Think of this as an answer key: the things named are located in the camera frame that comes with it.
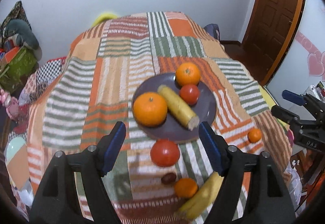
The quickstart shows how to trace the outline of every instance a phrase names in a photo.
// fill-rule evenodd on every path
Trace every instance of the blue gripper pad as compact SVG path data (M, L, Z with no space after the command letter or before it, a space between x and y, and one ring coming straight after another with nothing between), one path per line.
M297 105L304 105L306 103L305 99L301 95L298 95L289 90L283 90L282 98Z
M229 168L230 162L225 150L228 144L221 136L213 132L207 122L202 122L199 125L199 137L207 153L212 169L220 176L224 176L225 171Z
M106 175L108 172L110 172L113 169L116 158L123 145L125 136L126 136L126 127L123 122L116 123L112 132L109 135L105 136L105 137L111 137L112 139L104 154L104 166L101 170L104 175Z

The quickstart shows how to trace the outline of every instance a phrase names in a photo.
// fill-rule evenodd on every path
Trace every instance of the patchwork blanket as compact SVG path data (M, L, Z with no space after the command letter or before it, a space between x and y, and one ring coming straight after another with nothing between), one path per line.
M269 151L283 172L291 154L289 141L246 68L185 14L150 12L105 21L80 34L62 73L30 106L26 134L34 192L56 151L82 151L109 134L116 121L123 121L126 139L113 170L103 178L122 223L186 222L173 214L184 200L160 178L174 171L178 178L190 177L202 186L212 173L202 143L180 144L177 164L159 168L149 155L155 141L139 129L131 111L132 96L143 81L175 72L183 62L199 67L201 81L216 98L213 130L242 151ZM254 127L263 132L255 144L247 140ZM80 174L76 184L82 212L92 219ZM243 214L248 186L245 175L235 219ZM197 223L203 223L211 207Z

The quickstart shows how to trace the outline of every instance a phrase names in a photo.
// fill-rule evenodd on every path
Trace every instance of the cable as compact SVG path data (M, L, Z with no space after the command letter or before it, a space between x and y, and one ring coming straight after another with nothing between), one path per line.
M311 188L310 192L308 195L306 195L306 197L303 199L303 201L301 202L301 204L297 207L297 209L295 210L295 212L297 212L298 209L300 209L300 207L304 204L304 202L307 200L307 198L310 196L310 194L313 192L315 186L317 185L318 181L321 179L321 176L323 175L325 170L325 165L323 166L323 169L321 170L321 173L319 173L317 180L315 181L313 187Z

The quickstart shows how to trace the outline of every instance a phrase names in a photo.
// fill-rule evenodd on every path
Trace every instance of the screw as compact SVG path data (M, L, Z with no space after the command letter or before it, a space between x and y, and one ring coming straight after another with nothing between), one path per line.
M237 150L237 147L235 145L230 145L228 147L228 150L231 151L231 152L235 152Z
M87 150L89 150L89 151L95 151L96 149L97 149L97 146L96 145L90 145L87 148Z
M263 152L262 152L262 156L263 156L264 158L269 158L269 157L270 157L270 154L269 154L267 151L263 151Z
M63 155L63 151L59 150L55 153L55 157L61 157Z

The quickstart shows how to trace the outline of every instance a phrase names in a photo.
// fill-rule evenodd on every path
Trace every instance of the red tomato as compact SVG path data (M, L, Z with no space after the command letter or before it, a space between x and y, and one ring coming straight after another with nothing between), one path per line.
M169 140L158 140L150 150L152 162L159 167L170 167L177 163L180 152L177 145Z
M189 105L194 105L199 99L199 88L194 84L184 85L179 91L179 96Z

